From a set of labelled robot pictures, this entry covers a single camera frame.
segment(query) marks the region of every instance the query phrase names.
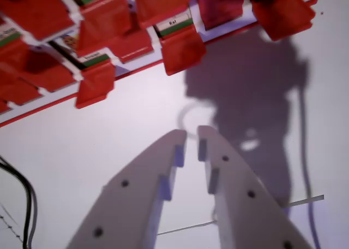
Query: black cable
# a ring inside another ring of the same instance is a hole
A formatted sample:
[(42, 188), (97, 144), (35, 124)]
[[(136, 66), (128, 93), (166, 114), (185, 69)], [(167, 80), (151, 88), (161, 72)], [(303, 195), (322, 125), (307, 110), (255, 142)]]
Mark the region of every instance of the black cable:
[[(32, 248), (32, 239), (35, 232), (36, 222), (37, 222), (37, 197), (34, 191), (33, 186), (29, 183), (29, 181), (19, 172), (17, 171), (10, 163), (8, 163), (4, 158), (0, 156), (0, 160), (3, 163), (0, 163), (0, 168), (16, 177), (24, 186), (27, 197), (27, 211), (26, 211), (26, 219), (25, 226), (23, 230), (23, 249), (31, 249)], [(34, 205), (34, 214), (33, 214), (33, 223), (31, 233), (29, 233), (29, 225), (31, 220), (31, 212), (32, 212), (32, 202)]]

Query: red plastic tab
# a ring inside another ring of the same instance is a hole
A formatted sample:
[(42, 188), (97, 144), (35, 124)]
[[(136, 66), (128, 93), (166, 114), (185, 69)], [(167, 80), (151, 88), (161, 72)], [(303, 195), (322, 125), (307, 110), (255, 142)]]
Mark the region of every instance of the red plastic tab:
[(0, 70), (0, 99), (22, 105), (40, 96), (36, 87)]
[(75, 82), (70, 71), (45, 52), (34, 52), (21, 39), (0, 48), (0, 70), (53, 92)]
[(198, 64), (206, 53), (206, 47), (190, 25), (161, 39), (166, 73), (172, 75)]
[(197, 0), (205, 29), (211, 29), (243, 14), (244, 0)]
[(115, 66), (110, 60), (100, 62), (82, 71), (75, 106), (78, 109), (104, 100), (114, 89)]
[(7, 107), (7, 103), (3, 100), (0, 100), (0, 113), (5, 112), (9, 110), (10, 108)]
[(272, 40), (309, 29), (315, 17), (315, 12), (303, 0), (262, 0), (252, 4), (259, 24)]
[(122, 63), (153, 51), (149, 34), (145, 29), (140, 29), (135, 13), (131, 13), (131, 19), (132, 29), (109, 45), (111, 52), (119, 57)]
[(191, 0), (136, 0), (141, 28), (147, 28), (188, 8)]
[(81, 21), (76, 54), (82, 57), (108, 47), (113, 38), (132, 27), (127, 0), (98, 0), (81, 7)]
[(61, 0), (0, 0), (0, 10), (39, 40), (74, 24)]

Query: screw hole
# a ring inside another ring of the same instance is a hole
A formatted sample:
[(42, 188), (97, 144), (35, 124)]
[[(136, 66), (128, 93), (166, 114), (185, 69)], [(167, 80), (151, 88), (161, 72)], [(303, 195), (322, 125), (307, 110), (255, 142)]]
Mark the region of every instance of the screw hole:
[(290, 241), (284, 241), (284, 249), (293, 249)]
[(102, 227), (97, 227), (94, 231), (93, 231), (93, 236), (96, 238), (99, 238), (103, 235), (103, 229)]
[(127, 187), (127, 186), (129, 186), (129, 181), (128, 180), (123, 180), (122, 182), (121, 182), (121, 186), (122, 187)]
[(255, 198), (256, 197), (256, 194), (254, 191), (248, 191), (247, 192), (247, 195), (250, 197), (250, 198)]

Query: white label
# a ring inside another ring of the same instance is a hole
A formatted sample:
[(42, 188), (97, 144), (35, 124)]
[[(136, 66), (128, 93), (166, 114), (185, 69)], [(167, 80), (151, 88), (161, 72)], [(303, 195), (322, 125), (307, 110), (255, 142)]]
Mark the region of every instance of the white label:
[(188, 8), (186, 11), (156, 24), (156, 27), (158, 28), (159, 32), (161, 32), (167, 28), (175, 26), (175, 25), (177, 25), (183, 21), (186, 21), (190, 18), (191, 18), (191, 13), (190, 13), (190, 9)]
[(16, 33), (17, 30), (9, 25), (8, 23), (4, 23), (0, 25), (0, 40), (6, 39), (12, 34)]

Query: black screw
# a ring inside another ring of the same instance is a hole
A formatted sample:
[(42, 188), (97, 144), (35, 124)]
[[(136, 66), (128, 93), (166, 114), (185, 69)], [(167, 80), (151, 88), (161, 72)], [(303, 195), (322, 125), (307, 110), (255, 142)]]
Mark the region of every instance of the black screw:
[(103, 235), (102, 227), (97, 227), (93, 232), (93, 236), (96, 238), (101, 237), (102, 235)]
[(256, 197), (256, 194), (255, 194), (254, 191), (248, 191), (248, 192), (247, 192), (247, 195), (248, 195), (249, 197), (251, 197), (251, 198), (255, 198), (255, 197)]
[(129, 183), (128, 180), (123, 180), (122, 183), (121, 183), (121, 186), (122, 186), (122, 187), (127, 187), (127, 186), (129, 186), (129, 184), (130, 184), (130, 183)]

